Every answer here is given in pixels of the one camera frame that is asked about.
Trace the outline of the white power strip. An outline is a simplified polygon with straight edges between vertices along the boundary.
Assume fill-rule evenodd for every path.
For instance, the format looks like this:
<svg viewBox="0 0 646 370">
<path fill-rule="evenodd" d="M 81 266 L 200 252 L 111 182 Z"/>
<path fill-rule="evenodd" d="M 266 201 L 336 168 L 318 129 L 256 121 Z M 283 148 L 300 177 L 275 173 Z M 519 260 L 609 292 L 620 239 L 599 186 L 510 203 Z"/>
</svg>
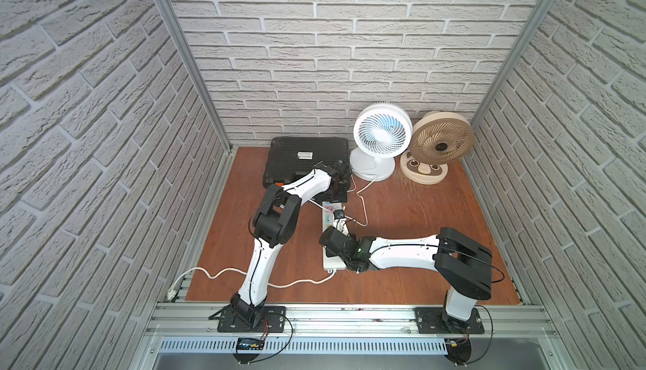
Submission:
<svg viewBox="0 0 646 370">
<path fill-rule="evenodd" d="M 330 232 L 323 240 L 323 268 L 332 273 L 334 271 L 345 270 L 346 264 L 340 257 L 343 239 L 337 233 L 348 234 L 346 226 L 347 217 L 344 213 L 342 203 L 323 202 L 322 203 L 322 228 L 326 232 L 329 228 L 334 228 L 336 232 Z"/>
</svg>

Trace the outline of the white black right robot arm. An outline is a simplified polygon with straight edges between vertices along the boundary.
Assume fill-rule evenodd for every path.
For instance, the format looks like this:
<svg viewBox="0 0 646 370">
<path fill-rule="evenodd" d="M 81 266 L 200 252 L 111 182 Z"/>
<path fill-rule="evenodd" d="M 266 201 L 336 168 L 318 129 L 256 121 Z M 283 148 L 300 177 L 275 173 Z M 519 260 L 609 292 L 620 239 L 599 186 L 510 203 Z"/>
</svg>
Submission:
<svg viewBox="0 0 646 370">
<path fill-rule="evenodd" d="M 358 273 L 393 267 L 440 273 L 450 285 L 442 307 L 444 321 L 465 324 L 479 301 L 491 299 L 492 251 L 454 228 L 442 227 L 437 235 L 425 238 L 391 240 L 358 239 L 329 227 L 319 243 L 327 253 L 341 258 L 348 269 Z"/>
</svg>

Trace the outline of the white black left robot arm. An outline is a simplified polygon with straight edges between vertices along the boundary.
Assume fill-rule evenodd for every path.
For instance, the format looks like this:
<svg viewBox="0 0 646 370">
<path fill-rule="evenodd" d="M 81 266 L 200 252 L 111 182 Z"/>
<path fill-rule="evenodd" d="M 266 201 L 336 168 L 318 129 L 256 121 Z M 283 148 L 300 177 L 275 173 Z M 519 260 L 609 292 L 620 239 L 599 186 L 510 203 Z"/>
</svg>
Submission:
<svg viewBox="0 0 646 370">
<path fill-rule="evenodd" d="M 338 160 L 330 166 L 319 162 L 293 183 L 267 187 L 249 224 L 254 237 L 252 260 L 242 287 L 230 300 L 237 319 L 252 329 L 260 324 L 268 281 L 280 250 L 294 235 L 301 206 L 318 195 L 324 199 L 342 196 L 349 190 L 350 176 L 346 161 Z"/>
</svg>

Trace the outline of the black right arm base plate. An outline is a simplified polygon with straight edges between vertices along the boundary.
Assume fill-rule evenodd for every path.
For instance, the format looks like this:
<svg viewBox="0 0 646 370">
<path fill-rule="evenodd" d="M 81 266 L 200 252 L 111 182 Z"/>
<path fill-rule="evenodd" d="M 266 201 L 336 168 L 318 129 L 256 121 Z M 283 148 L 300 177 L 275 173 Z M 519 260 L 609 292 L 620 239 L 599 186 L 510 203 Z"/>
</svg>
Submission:
<svg viewBox="0 0 646 370">
<path fill-rule="evenodd" d="M 467 321 L 455 319 L 443 307 L 416 307 L 414 309 L 420 334 L 483 335 L 485 328 L 479 311 L 474 308 Z"/>
</svg>

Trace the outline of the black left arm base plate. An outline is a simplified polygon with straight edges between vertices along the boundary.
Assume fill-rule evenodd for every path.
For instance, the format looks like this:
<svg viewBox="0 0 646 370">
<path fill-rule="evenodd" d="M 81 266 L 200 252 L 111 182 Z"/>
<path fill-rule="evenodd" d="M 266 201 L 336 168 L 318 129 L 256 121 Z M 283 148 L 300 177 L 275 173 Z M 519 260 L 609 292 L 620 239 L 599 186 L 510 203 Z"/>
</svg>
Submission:
<svg viewBox="0 0 646 370">
<path fill-rule="evenodd" d="M 239 313 L 230 304 L 210 316 L 218 317 L 219 333 L 282 333 L 284 331 L 286 307 L 271 305 L 261 309 Z"/>
</svg>

